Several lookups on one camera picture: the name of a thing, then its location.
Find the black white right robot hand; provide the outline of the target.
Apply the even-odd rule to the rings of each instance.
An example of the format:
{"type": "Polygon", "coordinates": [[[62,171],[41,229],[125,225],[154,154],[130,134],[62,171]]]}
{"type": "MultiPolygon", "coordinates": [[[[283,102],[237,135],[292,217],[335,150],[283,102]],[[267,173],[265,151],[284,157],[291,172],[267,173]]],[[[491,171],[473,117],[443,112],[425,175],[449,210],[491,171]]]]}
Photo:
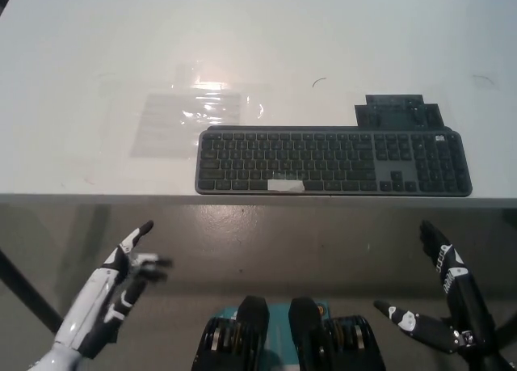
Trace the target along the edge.
{"type": "Polygon", "coordinates": [[[472,348],[483,356],[498,350],[495,325],[474,276],[447,237],[429,221],[422,221],[424,253],[439,274],[450,316],[436,319],[403,310],[386,301],[374,306],[410,338],[445,353],[472,348]]]}

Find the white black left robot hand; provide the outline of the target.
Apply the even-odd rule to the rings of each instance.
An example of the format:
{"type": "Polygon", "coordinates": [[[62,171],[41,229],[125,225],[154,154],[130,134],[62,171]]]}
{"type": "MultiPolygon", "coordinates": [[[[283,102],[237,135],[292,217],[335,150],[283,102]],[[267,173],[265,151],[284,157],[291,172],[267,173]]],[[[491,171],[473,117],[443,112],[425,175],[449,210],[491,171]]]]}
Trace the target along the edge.
{"type": "Polygon", "coordinates": [[[172,260],[155,253],[136,253],[153,221],[137,227],[96,268],[70,307],[55,342],[81,356],[95,358],[115,343],[118,331],[143,294],[147,284],[167,279],[172,260]]]}

